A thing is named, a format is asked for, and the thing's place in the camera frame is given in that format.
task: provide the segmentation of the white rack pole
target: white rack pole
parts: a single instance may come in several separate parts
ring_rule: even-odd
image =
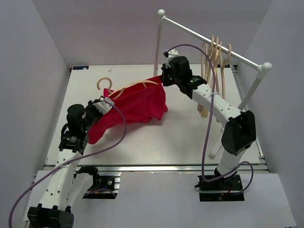
[[[162,19],[164,21],[167,21],[170,24],[174,25],[175,27],[178,27],[181,30],[187,32],[188,34],[196,37],[197,39],[200,39],[201,41],[203,41],[203,42],[205,42],[205,43],[207,43],[209,45],[211,44],[211,40],[210,39],[208,39],[208,38],[200,35],[199,33],[195,32],[195,31],[192,31],[189,28],[186,28],[185,26],[183,26],[183,25],[181,25],[181,24],[179,24],[179,23],[177,23],[177,22],[175,22],[175,21],[167,18],[166,16],[162,17]],[[226,54],[228,54],[228,52],[229,52],[229,50],[226,47],[223,47],[223,46],[221,48],[221,51],[224,52],[224,53],[226,53]],[[246,59],[245,57],[243,57],[243,56],[241,56],[241,55],[239,55],[239,54],[237,54],[237,53],[235,53],[233,51],[231,52],[231,56],[234,57],[234,58],[236,58],[236,59],[238,59],[238,60],[240,60],[241,62],[245,63],[246,65],[248,65],[248,66],[250,66],[250,67],[252,67],[254,69],[258,69],[258,67],[260,66],[260,65],[258,65],[256,63],[252,62],[251,60]]]
[[[258,74],[256,76],[255,81],[252,83],[249,91],[247,92],[246,96],[243,98],[242,102],[237,107],[240,110],[243,110],[250,100],[253,93],[256,91],[258,85],[261,83],[261,81],[266,77],[269,70],[271,70],[272,65],[271,63],[264,63],[263,65],[260,65],[260,67],[257,69]]]
[[[157,40],[156,40],[156,53],[155,53],[155,62],[154,62],[154,72],[153,76],[157,76],[158,71],[158,53],[160,49],[160,41],[162,35],[162,24],[163,24],[163,17],[165,16],[165,11],[160,9],[158,12],[158,22],[157,22]]]

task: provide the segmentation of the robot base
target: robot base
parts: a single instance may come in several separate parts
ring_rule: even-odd
[[[28,219],[34,228],[72,228],[74,223],[70,207],[61,211],[56,206],[52,209],[43,208],[41,204],[29,208]]]
[[[206,176],[207,179],[214,178],[213,175]],[[199,176],[199,184],[196,186],[200,190],[200,202],[219,202],[219,201],[245,201],[244,194],[235,193],[243,189],[242,181],[239,175],[235,175],[225,185],[217,185],[215,183],[204,182],[202,176]]]

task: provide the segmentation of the red cloth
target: red cloth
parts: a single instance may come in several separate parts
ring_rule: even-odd
[[[162,119],[163,114],[168,111],[166,106],[166,93],[162,87],[160,76],[148,79],[156,82],[135,84],[125,88],[121,96],[114,101],[115,106],[123,113],[127,124],[147,123],[152,118]],[[115,98],[119,92],[113,94],[110,98]],[[104,97],[109,95],[107,89],[104,89]],[[105,131],[117,124],[123,124],[120,114],[111,109],[105,114],[98,123],[89,131],[89,144],[95,144],[105,133]]]

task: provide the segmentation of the white ball finial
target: white ball finial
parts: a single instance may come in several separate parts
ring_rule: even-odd
[[[272,64],[271,63],[263,63],[262,64],[262,69],[264,71],[269,71],[269,70],[271,70],[271,68],[272,68]]]
[[[163,16],[165,16],[165,11],[163,9],[160,9],[158,12],[157,12],[158,16],[160,18],[162,18]]]

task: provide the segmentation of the black bracket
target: black bracket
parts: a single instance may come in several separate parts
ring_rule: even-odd
[[[99,100],[89,101],[85,108],[82,104],[74,104],[67,109],[67,124],[61,130],[59,151],[69,149],[73,152],[84,153],[89,140],[89,130],[103,116],[93,105],[96,102]]]
[[[257,139],[256,136],[255,116],[248,110],[235,118],[229,118],[221,142],[228,153],[237,156],[251,146]]]
[[[177,85],[183,94],[192,99],[192,91],[207,81],[200,76],[193,76],[189,61],[185,56],[173,58],[170,62],[170,68],[166,64],[162,65],[161,81],[163,86]]]
[[[111,191],[114,191],[115,187],[115,176],[99,176],[98,180],[99,185],[92,186],[89,190],[97,190],[106,188]],[[115,199],[112,194],[104,194],[105,192],[98,192],[97,194],[90,194],[84,196],[84,199]]]
[[[94,166],[82,166],[79,171],[77,172],[77,174],[81,174],[81,173],[87,173],[89,175],[92,176],[93,178],[93,185],[90,187],[89,190],[94,190],[97,189],[100,185],[100,177],[98,174],[98,169],[97,167]]]
[[[213,175],[206,176],[207,179],[214,178]],[[218,202],[218,201],[244,201],[244,194],[235,195],[235,191],[243,189],[242,181],[239,175],[233,175],[229,179],[219,179],[219,181],[204,182],[202,176],[199,176],[199,183],[195,187],[199,188],[200,202]]]
[[[37,207],[30,207],[28,210],[28,219],[33,228],[72,228],[74,215],[71,208],[67,207],[66,211],[58,210],[56,206],[53,209],[42,208],[41,204]]]

